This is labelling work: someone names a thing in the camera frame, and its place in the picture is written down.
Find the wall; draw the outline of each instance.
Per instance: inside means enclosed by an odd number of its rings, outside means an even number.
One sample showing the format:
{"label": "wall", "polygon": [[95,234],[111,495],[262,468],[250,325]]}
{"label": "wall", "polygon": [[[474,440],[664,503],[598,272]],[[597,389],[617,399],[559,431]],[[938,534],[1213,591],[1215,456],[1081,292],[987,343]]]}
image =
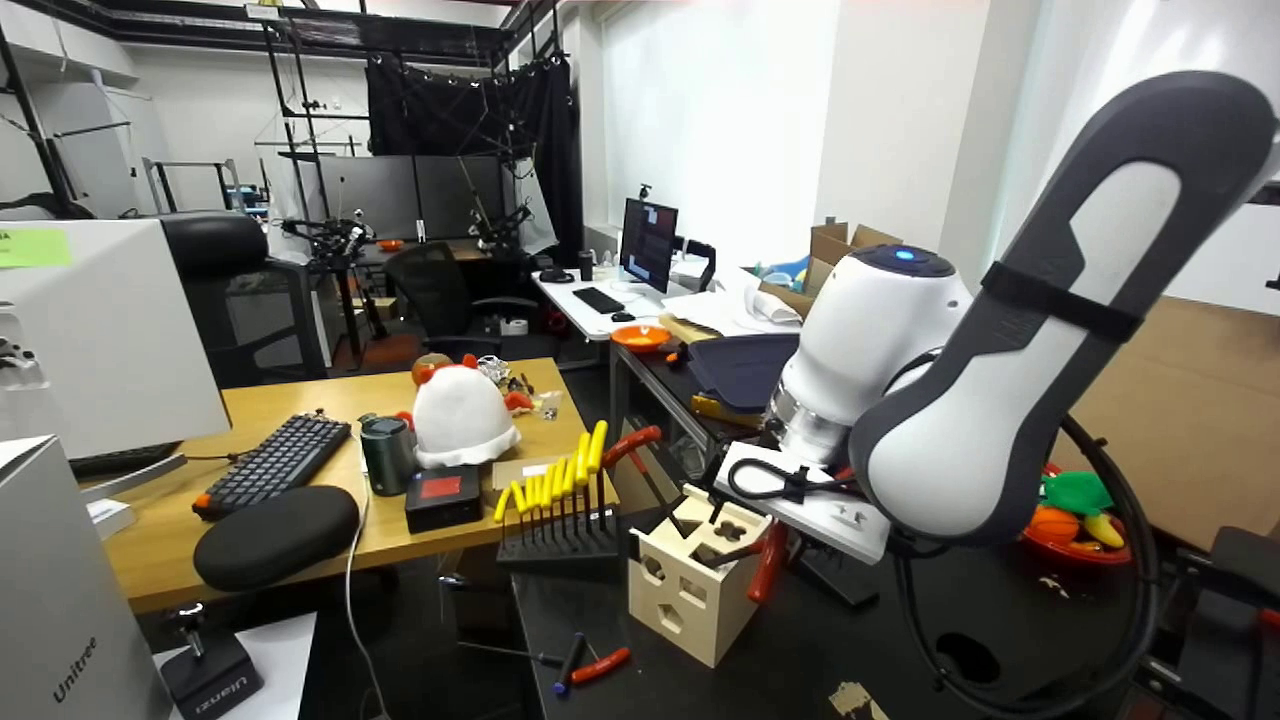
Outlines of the wall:
{"label": "wall", "polygon": [[974,286],[987,266],[987,234],[1015,124],[1027,51],[1043,0],[991,0],[985,44],[972,67],[972,99],[952,165],[938,253]]}
{"label": "wall", "polygon": [[[262,51],[202,51],[128,44],[139,85],[132,102],[139,117],[139,156],[154,159],[237,159],[245,184],[267,165],[281,211],[295,211],[295,184],[282,150],[282,120]],[[364,112],[364,58],[306,58],[306,91],[332,112]],[[368,150],[368,124],[318,124],[325,150]],[[221,207],[211,170],[176,170],[184,207]]]}
{"label": "wall", "polygon": [[[1276,0],[1048,0],[1027,54],[987,254],[1027,216],[1081,124],[1130,81],[1171,67],[1221,67],[1280,102]],[[1280,207],[1244,207],[1184,266],[1171,294],[1280,311],[1262,281],[1280,272]]]}
{"label": "wall", "polygon": [[938,248],[991,0],[848,0],[825,112],[819,216]]}
{"label": "wall", "polygon": [[587,229],[625,194],[681,207],[726,261],[807,248],[840,0],[629,0],[593,9]]}

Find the cardboard box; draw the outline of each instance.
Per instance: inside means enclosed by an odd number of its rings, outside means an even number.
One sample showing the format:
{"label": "cardboard box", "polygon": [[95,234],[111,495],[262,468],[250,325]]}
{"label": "cardboard box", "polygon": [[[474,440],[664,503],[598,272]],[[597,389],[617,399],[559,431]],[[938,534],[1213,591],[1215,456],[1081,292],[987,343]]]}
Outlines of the cardboard box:
{"label": "cardboard box", "polygon": [[804,286],[780,286],[780,283],[759,283],[766,294],[783,298],[787,309],[794,309],[801,317],[807,317],[817,292],[826,283],[830,266],[848,254],[848,253],[866,253],[878,244],[903,244],[878,229],[855,222],[855,232],[848,234],[848,222],[840,219],[825,219],[813,229],[807,234],[807,272],[804,272]]}

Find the red object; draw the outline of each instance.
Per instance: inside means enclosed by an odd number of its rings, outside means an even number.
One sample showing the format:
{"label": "red object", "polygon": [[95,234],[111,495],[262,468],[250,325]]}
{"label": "red object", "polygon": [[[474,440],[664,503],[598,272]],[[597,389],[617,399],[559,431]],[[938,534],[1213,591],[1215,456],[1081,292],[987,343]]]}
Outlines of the red object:
{"label": "red object", "polygon": [[632,664],[632,649],[629,642],[610,649],[608,654],[598,654],[593,664],[573,667],[566,683],[573,687],[597,683],[597,680],[619,672],[625,664]]}
{"label": "red object", "polygon": [[199,495],[191,500],[191,510],[209,510],[209,507],[211,507],[211,495],[199,492]]}
{"label": "red object", "polygon": [[1093,566],[1124,566],[1124,564],[1130,564],[1129,545],[1124,548],[1103,548],[1098,541],[1081,534],[1081,515],[1048,507],[1048,503],[1037,507],[1037,515],[1033,515],[1033,525],[1023,532],[1023,545],[1037,548],[1048,559],[1068,559],[1068,564],[1093,564]]}
{"label": "red object", "polygon": [[1280,609],[1261,609],[1261,611],[1256,611],[1256,625],[1261,625],[1262,631],[1280,631]]}
{"label": "red object", "polygon": [[426,385],[436,376],[439,364],[431,364],[426,357],[413,358],[406,376],[413,385]]}
{"label": "red object", "polygon": [[439,500],[439,495],[461,495],[465,480],[461,476],[431,476],[426,485],[415,485],[419,500]]}
{"label": "red object", "polygon": [[625,325],[610,330],[610,343],[647,357],[647,351],[669,351],[670,349],[670,330],[660,325]]}
{"label": "red object", "polygon": [[508,413],[530,413],[530,394],[526,393],[503,393]]}
{"label": "red object", "polygon": [[645,426],[619,435],[619,440],[605,451],[598,468],[610,468],[617,458],[632,456],[639,445],[657,445],[660,435],[664,435],[664,426],[657,426],[657,422],[645,422]]}
{"label": "red object", "polygon": [[787,545],[791,545],[791,534],[787,534],[783,525],[772,525],[762,532],[759,566],[754,566],[752,587],[747,587],[752,604],[766,604],[774,580],[783,576]]}

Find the computer monitor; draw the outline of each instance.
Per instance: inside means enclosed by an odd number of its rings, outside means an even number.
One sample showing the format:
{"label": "computer monitor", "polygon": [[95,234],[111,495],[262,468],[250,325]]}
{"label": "computer monitor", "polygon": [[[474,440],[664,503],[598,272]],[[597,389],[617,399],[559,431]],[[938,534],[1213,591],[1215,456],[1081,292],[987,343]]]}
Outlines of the computer monitor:
{"label": "computer monitor", "polygon": [[55,435],[83,463],[227,426],[159,219],[11,219],[0,239],[41,248],[0,253],[0,440]]}
{"label": "computer monitor", "polygon": [[669,292],[677,254],[677,207],[629,198],[619,266],[639,283]]}

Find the paper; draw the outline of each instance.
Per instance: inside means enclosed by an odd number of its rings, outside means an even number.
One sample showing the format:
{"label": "paper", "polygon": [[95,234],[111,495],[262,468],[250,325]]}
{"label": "paper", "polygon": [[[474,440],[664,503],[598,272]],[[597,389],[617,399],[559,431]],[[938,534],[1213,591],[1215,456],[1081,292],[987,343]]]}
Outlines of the paper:
{"label": "paper", "polygon": [[718,334],[794,334],[801,325],[772,325],[742,309],[739,292],[670,294],[664,311]]}
{"label": "paper", "polygon": [[6,222],[0,229],[0,266],[55,266],[72,265],[72,239],[62,229]]}

